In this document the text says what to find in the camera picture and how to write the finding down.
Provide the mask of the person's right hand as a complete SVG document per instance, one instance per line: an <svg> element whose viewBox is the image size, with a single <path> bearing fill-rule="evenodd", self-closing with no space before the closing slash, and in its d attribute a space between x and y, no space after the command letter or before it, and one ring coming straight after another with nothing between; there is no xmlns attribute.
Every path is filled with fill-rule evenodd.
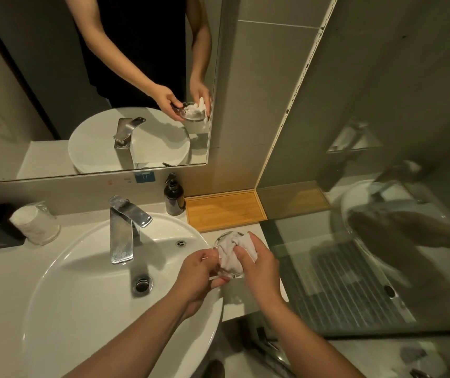
<svg viewBox="0 0 450 378"><path fill-rule="evenodd" d="M257 259L251 270L244 271L244 277L260 310L268 315L285 304L280 289L279 262L255 234L248 232L248 235L257 252Z"/></svg>

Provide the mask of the person's left hand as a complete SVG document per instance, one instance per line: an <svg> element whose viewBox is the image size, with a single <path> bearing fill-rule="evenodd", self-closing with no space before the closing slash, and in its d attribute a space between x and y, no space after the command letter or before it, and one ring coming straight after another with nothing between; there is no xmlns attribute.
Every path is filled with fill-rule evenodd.
<svg viewBox="0 0 450 378"><path fill-rule="evenodd" d="M170 297L183 309L179 322L192 317L201 308L209 290L209 279L219 277L219 253L215 248L200 249L188 255L180 268Z"/></svg>

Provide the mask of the person's right forearm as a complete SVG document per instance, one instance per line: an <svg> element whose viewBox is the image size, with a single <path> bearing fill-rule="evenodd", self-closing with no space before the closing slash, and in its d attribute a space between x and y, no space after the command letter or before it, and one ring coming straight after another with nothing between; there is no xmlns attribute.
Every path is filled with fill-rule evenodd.
<svg viewBox="0 0 450 378"><path fill-rule="evenodd" d="M259 302L297 378L365 378L330 343L312 331L286 304L274 296Z"/></svg>

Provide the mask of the person's left forearm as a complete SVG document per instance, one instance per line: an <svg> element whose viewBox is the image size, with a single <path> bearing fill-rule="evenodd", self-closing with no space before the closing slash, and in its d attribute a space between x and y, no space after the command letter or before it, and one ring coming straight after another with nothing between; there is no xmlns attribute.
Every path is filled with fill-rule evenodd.
<svg viewBox="0 0 450 378"><path fill-rule="evenodd" d="M203 299L170 291L62 378L147 378L175 330L196 314Z"/></svg>

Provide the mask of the wooden tray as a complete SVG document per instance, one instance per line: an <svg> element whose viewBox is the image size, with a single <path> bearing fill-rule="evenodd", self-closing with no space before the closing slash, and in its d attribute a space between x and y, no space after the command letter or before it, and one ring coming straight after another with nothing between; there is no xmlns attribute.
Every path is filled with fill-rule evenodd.
<svg viewBox="0 0 450 378"><path fill-rule="evenodd" d="M186 197L188 224L200 233L230 229L267 220L255 190Z"/></svg>

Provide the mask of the chrome sink drain stopper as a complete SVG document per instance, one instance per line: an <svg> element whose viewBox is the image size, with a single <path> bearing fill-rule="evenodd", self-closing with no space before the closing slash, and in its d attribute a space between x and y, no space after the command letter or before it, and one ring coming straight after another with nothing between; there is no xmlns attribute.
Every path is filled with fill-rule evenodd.
<svg viewBox="0 0 450 378"><path fill-rule="evenodd" d="M134 298L145 297L153 288L153 279L149 274L141 274L132 280L131 292Z"/></svg>

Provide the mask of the dark pump soap bottle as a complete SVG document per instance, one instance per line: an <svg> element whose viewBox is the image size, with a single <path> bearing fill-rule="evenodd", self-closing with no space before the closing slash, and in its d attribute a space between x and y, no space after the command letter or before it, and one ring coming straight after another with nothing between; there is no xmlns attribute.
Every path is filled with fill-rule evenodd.
<svg viewBox="0 0 450 378"><path fill-rule="evenodd" d="M169 215L179 216L183 214L186 208L184 189L177 180L177 175L171 172L164 188L165 209Z"/></svg>

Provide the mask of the grey ribbed shower floor mat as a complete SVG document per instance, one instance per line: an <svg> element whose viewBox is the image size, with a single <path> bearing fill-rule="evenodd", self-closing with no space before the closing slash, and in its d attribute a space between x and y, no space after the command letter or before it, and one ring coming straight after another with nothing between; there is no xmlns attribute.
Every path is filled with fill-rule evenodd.
<svg viewBox="0 0 450 378"><path fill-rule="evenodd" d="M324 335L400 330L416 319L390 281L352 241L279 257L294 311Z"/></svg>

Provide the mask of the chrome sink faucet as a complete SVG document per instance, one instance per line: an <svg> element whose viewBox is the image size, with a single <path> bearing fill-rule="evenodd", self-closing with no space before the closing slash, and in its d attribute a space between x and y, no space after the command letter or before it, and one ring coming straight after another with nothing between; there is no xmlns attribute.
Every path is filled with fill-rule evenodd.
<svg viewBox="0 0 450 378"><path fill-rule="evenodd" d="M110 259L118 265L133 260L134 236L146 228L153 217L128 199L115 195L109 199Z"/></svg>

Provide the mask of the white round sink basin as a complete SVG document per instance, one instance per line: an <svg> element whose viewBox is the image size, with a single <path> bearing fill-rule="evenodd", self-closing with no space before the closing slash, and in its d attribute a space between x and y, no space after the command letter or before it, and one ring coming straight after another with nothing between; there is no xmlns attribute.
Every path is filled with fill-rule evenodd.
<svg viewBox="0 0 450 378"><path fill-rule="evenodd" d="M110 261L110 223L78 237L52 263L33 292L24 323L28 378L61 378L167 295L184 259L210 246L187 223L153 213L134 238L133 260ZM132 280L149 274L149 295L134 298Z"/></svg>

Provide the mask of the glass shower partition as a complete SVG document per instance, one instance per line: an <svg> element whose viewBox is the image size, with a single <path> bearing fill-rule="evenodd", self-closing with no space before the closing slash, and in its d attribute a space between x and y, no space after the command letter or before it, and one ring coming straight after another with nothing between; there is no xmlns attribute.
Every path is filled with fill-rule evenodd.
<svg viewBox="0 0 450 378"><path fill-rule="evenodd" d="M258 193L276 258L354 242L450 335L450 0L337 0Z"/></svg>

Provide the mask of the wall mirror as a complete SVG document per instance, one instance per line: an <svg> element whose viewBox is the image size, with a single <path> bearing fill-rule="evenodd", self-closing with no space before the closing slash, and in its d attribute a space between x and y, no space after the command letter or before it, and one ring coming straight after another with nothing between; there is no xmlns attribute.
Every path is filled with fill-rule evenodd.
<svg viewBox="0 0 450 378"><path fill-rule="evenodd" d="M223 0L0 0L0 182L207 161Z"/></svg>

